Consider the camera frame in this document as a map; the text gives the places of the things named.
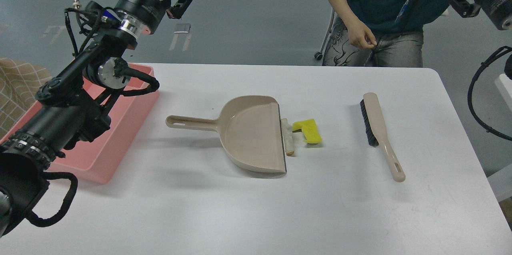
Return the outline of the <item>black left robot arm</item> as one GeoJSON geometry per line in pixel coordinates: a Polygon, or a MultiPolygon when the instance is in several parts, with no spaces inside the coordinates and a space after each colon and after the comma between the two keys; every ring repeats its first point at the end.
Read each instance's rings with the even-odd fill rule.
{"type": "Polygon", "coordinates": [[[123,97],[156,92],[155,77],[122,58],[141,33],[154,34],[164,16],[181,19],[192,0],[119,0],[115,7],[79,0],[66,8],[74,59],[36,93],[42,108],[1,144],[1,235],[23,220],[56,224],[78,188],[69,172],[48,172],[64,150],[92,142],[110,129],[110,111],[123,97]]]}

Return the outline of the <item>person's right hand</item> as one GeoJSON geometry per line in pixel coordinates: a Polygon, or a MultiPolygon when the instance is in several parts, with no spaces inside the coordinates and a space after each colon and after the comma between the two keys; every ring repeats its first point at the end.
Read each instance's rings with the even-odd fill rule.
{"type": "Polygon", "coordinates": [[[376,37],[359,19],[347,23],[349,42],[359,49],[373,49],[377,46],[376,37]]]}

